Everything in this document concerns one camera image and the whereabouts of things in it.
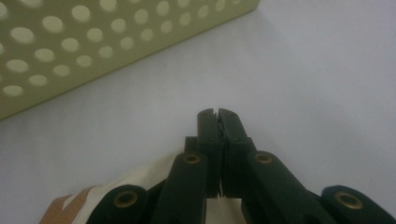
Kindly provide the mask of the cream undershirt with tan trim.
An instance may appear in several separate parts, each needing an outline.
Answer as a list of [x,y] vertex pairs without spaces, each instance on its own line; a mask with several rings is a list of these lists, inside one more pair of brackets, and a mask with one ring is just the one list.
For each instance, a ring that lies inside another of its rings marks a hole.
[[[93,209],[115,187],[134,185],[149,189],[164,180],[171,169],[177,152],[135,168],[116,180],[99,186],[91,186],[78,194],[55,199],[39,221],[39,224],[86,224]],[[205,224],[247,224],[237,199],[208,199]]]

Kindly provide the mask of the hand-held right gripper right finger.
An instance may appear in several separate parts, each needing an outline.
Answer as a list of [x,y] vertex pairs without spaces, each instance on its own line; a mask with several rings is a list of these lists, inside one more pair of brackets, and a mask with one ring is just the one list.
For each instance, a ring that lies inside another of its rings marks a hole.
[[239,198],[247,224],[336,224],[280,159],[259,151],[238,115],[219,110],[226,141],[223,193]]

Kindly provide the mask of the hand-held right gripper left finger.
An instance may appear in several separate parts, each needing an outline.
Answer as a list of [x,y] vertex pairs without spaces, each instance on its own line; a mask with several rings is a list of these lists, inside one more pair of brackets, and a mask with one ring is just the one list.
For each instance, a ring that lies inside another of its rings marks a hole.
[[221,149],[213,109],[197,115],[196,137],[175,157],[150,224],[205,224],[206,199],[219,193]]

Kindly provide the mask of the pale green perforated plastic basket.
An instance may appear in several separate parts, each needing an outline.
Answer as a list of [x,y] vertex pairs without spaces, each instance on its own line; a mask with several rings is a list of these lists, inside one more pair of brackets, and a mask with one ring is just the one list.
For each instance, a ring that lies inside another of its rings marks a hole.
[[0,120],[256,9],[261,0],[0,0]]

